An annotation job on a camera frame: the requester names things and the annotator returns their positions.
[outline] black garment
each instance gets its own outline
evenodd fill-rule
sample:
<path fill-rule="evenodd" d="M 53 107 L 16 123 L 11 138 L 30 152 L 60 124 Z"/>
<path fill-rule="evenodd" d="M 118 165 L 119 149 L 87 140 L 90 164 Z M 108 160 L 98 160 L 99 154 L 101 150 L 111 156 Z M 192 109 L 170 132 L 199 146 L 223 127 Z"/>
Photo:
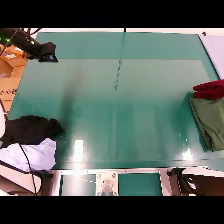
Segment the black garment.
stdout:
<path fill-rule="evenodd" d="M 7 120 L 5 126 L 5 134 L 0 138 L 3 148 L 14 143 L 39 145 L 45 138 L 53 138 L 63 132 L 57 120 L 51 118 L 48 121 L 44 117 L 33 115 Z"/>

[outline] red cloth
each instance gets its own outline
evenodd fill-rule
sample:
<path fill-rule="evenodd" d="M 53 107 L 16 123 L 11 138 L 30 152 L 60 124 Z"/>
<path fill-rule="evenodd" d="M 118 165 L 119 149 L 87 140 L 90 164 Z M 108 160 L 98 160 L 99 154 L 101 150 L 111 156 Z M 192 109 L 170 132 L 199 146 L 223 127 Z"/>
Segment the red cloth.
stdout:
<path fill-rule="evenodd" d="M 224 80 L 207 82 L 193 87 L 195 98 L 218 99 L 224 97 Z"/>

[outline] green table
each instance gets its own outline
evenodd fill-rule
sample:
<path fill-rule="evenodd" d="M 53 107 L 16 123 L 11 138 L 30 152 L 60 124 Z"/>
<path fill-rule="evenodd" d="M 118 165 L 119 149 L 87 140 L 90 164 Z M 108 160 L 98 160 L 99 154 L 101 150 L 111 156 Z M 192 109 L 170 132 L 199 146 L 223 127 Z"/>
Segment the green table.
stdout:
<path fill-rule="evenodd" d="M 207 151 L 188 105 L 193 85 L 218 79 L 197 35 L 71 32 L 37 39 L 56 44 L 59 63 L 29 61 L 9 118 L 34 114 L 61 122 L 54 169 L 224 170 L 224 153 Z M 189 149 L 193 159 L 184 159 Z"/>

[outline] pile of clothes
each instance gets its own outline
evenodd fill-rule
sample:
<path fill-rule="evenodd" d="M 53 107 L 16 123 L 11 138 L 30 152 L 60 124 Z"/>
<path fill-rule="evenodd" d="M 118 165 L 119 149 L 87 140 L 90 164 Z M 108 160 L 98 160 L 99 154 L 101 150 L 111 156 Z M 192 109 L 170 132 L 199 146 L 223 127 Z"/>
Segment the pile of clothes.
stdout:
<path fill-rule="evenodd" d="M 56 150 L 56 142 L 52 138 L 62 132 L 60 123 L 55 119 L 29 115 L 7 120 L 5 133 L 0 138 L 0 160 L 29 172 L 25 152 L 32 170 L 50 170 L 55 165 Z"/>
<path fill-rule="evenodd" d="M 224 80 L 200 84 L 193 90 L 189 102 L 207 147 L 224 150 Z"/>

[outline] green cloth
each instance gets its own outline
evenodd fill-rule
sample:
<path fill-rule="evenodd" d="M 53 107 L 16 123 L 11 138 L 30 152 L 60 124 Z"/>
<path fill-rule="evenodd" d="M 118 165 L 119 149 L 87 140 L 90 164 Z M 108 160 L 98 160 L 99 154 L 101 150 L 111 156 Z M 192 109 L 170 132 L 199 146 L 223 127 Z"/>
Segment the green cloth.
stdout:
<path fill-rule="evenodd" d="M 189 99 L 202 136 L 211 151 L 224 149 L 224 99 Z"/>

